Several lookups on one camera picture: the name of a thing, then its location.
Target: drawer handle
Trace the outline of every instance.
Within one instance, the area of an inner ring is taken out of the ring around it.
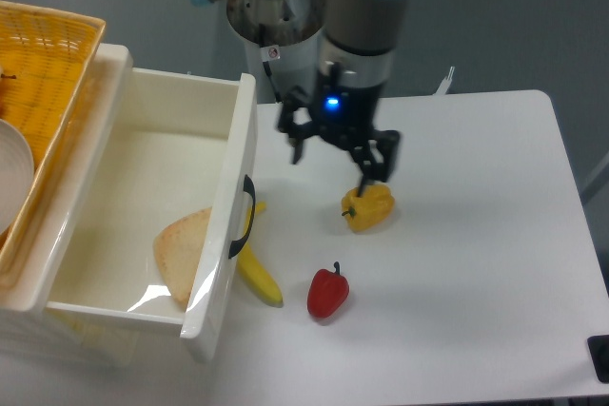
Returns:
[[[246,233],[243,235],[242,238],[230,242],[230,248],[228,249],[229,259],[235,257],[244,248],[247,239],[249,238],[249,234],[251,233],[251,226],[254,224],[254,216],[256,210],[256,188],[254,187],[254,182],[251,181],[251,178],[249,178],[247,175],[244,177],[244,192],[247,192],[251,196],[252,200],[251,213],[249,215],[249,224],[247,225]]]

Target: white bowl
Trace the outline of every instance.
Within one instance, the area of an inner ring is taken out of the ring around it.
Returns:
[[[0,234],[19,214],[34,179],[34,160],[23,135],[0,119]]]

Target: bread slice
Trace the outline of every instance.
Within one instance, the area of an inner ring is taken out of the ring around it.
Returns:
[[[154,239],[154,259],[169,293],[187,309],[194,277],[206,240],[211,208],[185,216]]]

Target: pepper stem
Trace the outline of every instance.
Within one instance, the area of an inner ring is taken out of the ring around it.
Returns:
[[[341,216],[346,216],[346,215],[351,216],[352,218],[355,218],[355,208],[353,206],[349,206],[349,209],[347,209],[346,211],[343,211],[343,213],[341,214]]]

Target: yellow basket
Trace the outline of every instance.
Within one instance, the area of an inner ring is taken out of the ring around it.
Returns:
[[[106,23],[66,11],[0,1],[0,118],[28,140],[35,176],[12,226],[0,234],[0,275],[10,272],[43,194],[54,155],[78,101]]]

